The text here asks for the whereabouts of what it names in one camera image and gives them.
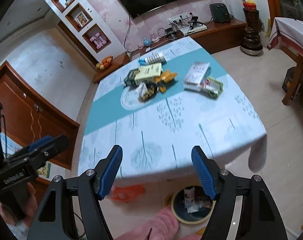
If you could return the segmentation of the left hand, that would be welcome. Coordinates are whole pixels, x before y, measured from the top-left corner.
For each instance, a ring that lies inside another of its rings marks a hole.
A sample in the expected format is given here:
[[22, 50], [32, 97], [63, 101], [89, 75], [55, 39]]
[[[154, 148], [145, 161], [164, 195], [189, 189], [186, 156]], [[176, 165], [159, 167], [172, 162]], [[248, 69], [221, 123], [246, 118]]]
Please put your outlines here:
[[[27, 183], [26, 187], [28, 192], [28, 200], [24, 208], [26, 214], [26, 217], [24, 219], [24, 224], [27, 227], [30, 227], [33, 217], [38, 208], [38, 204], [35, 197], [36, 191], [33, 185], [31, 183]], [[3, 218], [3, 220], [9, 225], [16, 225], [18, 223], [18, 220], [10, 213], [10, 211], [7, 208], [4, 207], [4, 205], [1, 202], [0, 202], [0, 215]]]

